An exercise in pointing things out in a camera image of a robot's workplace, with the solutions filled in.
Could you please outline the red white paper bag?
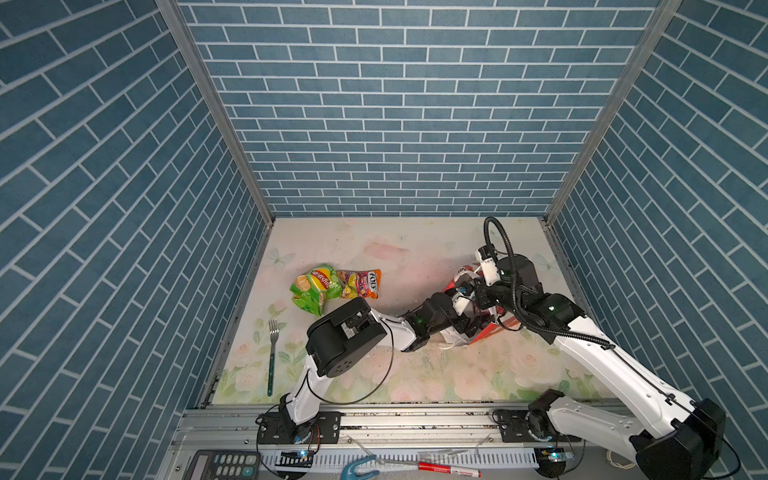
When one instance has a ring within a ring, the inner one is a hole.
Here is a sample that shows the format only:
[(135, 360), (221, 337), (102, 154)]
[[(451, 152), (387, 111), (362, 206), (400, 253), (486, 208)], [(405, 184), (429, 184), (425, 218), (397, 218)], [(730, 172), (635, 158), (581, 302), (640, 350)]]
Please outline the red white paper bag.
[[(447, 294), (452, 301), (455, 288), (464, 287), (467, 292), (474, 293), (475, 287), (480, 283), (485, 283), (485, 281), (479, 263), (465, 265), (458, 270), (453, 280), (445, 288), (444, 293)], [(480, 330), (473, 338), (458, 334), (451, 325), (447, 329), (441, 331), (443, 340), (449, 347), (471, 345), (502, 330), (512, 331), (521, 326), (520, 322), (513, 314), (504, 311), (500, 307), (480, 310), (475, 304), (474, 312), (480, 316)]]

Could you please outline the fruit candy bag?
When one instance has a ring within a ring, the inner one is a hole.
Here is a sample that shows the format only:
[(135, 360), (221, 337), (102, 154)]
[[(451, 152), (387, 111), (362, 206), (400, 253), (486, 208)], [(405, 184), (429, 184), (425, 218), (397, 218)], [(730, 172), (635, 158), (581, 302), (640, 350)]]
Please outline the fruit candy bag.
[(342, 282), (341, 297), (343, 299), (379, 298), (379, 284), (382, 276), (380, 270), (338, 270), (337, 274)]

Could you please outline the green chips bag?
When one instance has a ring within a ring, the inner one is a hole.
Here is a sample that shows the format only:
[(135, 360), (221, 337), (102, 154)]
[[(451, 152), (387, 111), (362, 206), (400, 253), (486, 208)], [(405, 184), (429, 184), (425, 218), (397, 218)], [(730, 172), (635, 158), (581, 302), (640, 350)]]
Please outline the green chips bag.
[(326, 301), (339, 298), (342, 289), (337, 271), (327, 264), (297, 276), (290, 286), (293, 303), (317, 317), (323, 314)]

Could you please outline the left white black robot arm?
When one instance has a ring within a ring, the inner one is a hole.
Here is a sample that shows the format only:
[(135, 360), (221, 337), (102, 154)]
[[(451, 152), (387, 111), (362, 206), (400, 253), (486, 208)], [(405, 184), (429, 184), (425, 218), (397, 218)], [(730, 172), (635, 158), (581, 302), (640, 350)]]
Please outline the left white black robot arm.
[(309, 424), (332, 380), (382, 343), (389, 344), (392, 352), (410, 353), (438, 333), (448, 342), (469, 342), (489, 321), (474, 302), (459, 294), (435, 293), (400, 316), (381, 313), (362, 297), (350, 300), (308, 328), (305, 365), (295, 388), (280, 400), (280, 418), (290, 428)]

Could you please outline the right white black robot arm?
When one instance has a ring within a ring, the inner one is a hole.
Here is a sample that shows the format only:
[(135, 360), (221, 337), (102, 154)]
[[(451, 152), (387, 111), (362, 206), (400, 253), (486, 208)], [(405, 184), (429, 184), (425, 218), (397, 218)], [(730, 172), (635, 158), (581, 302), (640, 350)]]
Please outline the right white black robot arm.
[(528, 407), (530, 433), (545, 441), (576, 436), (636, 464), (649, 479), (706, 479), (724, 441), (724, 410), (669, 385), (612, 341), (562, 294), (546, 293), (522, 255), (477, 255), (479, 305), (499, 306), (521, 326), (568, 355), (630, 411), (621, 416), (549, 389)]

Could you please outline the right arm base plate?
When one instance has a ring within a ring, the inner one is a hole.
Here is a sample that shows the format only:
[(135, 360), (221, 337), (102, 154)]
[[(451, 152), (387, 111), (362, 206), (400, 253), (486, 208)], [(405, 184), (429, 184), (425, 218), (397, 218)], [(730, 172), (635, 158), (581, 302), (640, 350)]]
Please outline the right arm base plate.
[(555, 433), (549, 426), (541, 426), (526, 409), (495, 409), (490, 413), (490, 419), (499, 429), (504, 443), (581, 441), (580, 437)]

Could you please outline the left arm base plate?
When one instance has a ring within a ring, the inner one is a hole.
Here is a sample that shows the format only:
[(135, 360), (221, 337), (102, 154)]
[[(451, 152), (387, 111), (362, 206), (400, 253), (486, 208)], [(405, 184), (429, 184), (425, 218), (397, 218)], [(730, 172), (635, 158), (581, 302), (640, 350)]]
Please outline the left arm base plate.
[(313, 419), (297, 424), (284, 411), (270, 411), (260, 415), (258, 442), (263, 444), (293, 445), (310, 442), (321, 445), (337, 444), (341, 414), (336, 411), (319, 412)]

